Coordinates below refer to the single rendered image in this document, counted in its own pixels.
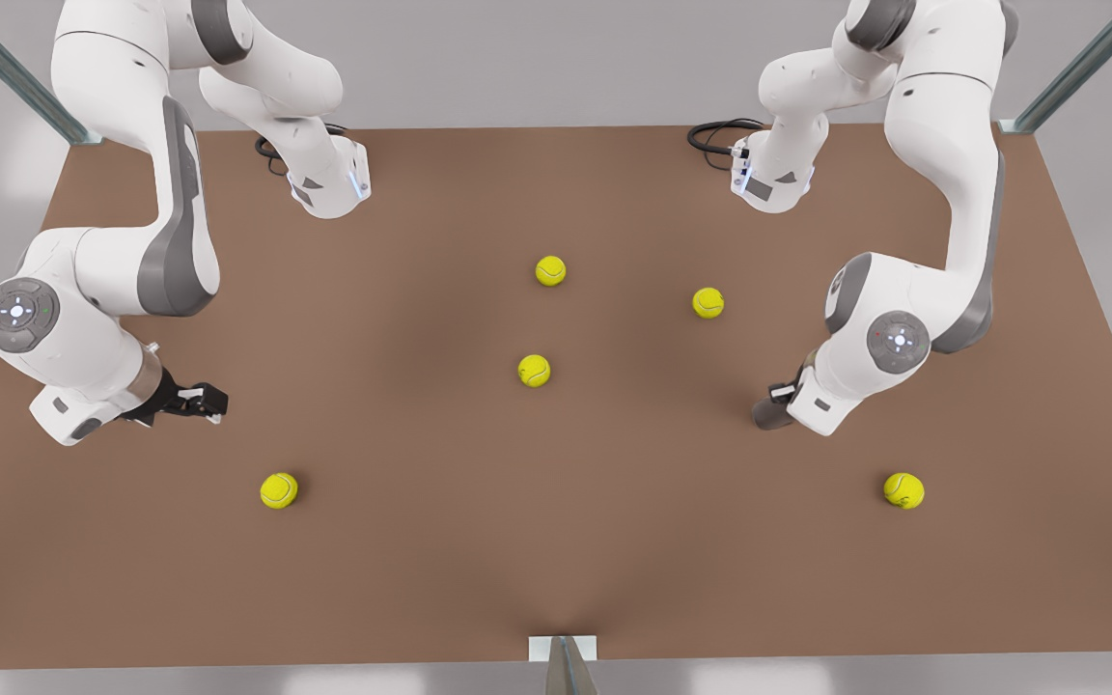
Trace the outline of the silver frame post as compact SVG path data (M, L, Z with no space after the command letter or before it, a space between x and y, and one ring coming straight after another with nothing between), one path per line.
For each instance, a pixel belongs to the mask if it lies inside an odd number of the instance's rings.
M529 661L546 664L544 695L599 695L588 663L598 659L596 636L530 636Z
M72 146L97 145L102 142L100 135L88 130L78 122L67 107L44 88L18 59L0 42L0 82L12 89L24 105L30 106L44 123L52 127Z
M1037 128L1045 125L1060 107L1068 105L1070 97L1075 96L1089 82L1091 76L1096 75L1111 58L1112 18L1015 118L997 120L1000 132L1036 132Z

